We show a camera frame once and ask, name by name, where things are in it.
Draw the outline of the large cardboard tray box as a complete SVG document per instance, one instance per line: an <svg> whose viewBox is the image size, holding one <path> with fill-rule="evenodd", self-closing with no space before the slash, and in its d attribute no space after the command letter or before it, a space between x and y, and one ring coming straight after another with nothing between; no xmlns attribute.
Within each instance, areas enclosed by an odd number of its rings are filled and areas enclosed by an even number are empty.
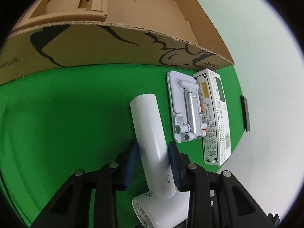
<svg viewBox="0 0 304 228"><path fill-rule="evenodd" d="M64 21L11 31L1 84L61 67L150 64L199 71L233 65L197 0L108 0L106 20Z"/></svg>

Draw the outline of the white hair dryer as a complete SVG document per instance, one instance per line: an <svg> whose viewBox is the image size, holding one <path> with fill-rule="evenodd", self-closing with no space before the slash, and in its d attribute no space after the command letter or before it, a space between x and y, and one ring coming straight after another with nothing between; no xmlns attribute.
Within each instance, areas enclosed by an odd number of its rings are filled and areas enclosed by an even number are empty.
<svg viewBox="0 0 304 228"><path fill-rule="evenodd" d="M188 217L190 194L175 186L156 95L139 95L130 108L148 186L133 210L144 227L176 227Z"/></svg>

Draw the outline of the narrow cardboard box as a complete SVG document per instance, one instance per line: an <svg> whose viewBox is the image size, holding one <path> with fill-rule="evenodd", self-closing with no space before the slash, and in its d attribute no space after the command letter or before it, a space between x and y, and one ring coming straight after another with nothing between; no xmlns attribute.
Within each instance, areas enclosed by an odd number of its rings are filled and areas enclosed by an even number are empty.
<svg viewBox="0 0 304 228"><path fill-rule="evenodd" d="M36 0L13 27L28 27L64 21L106 20L108 0Z"/></svg>

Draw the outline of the green tablecloth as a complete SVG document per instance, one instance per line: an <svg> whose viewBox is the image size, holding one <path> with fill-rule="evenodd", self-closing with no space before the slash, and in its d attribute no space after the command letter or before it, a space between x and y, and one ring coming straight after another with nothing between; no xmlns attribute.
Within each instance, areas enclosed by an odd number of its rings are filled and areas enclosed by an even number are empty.
<svg viewBox="0 0 304 228"><path fill-rule="evenodd" d="M1 86L1 190L30 226L77 169L98 170L135 137L130 101L155 94L173 140L168 67L58 68Z"/></svg>

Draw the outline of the white folding phone stand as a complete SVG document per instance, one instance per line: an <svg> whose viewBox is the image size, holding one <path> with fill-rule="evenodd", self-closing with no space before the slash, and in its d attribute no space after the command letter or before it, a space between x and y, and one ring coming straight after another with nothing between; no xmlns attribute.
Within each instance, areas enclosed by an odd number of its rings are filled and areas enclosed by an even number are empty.
<svg viewBox="0 0 304 228"><path fill-rule="evenodd" d="M174 140L182 143L205 137L207 124L203 122L195 79L175 70L168 72L166 78Z"/></svg>

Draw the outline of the white medicine box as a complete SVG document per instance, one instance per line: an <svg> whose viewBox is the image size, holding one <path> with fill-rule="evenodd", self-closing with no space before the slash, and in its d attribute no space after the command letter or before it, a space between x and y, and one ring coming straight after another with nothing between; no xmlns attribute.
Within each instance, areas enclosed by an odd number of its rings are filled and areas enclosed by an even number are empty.
<svg viewBox="0 0 304 228"><path fill-rule="evenodd" d="M205 69L195 73L199 85L206 136L203 138L203 160L207 165L222 166L231 156L231 139L226 97L219 74Z"/></svg>

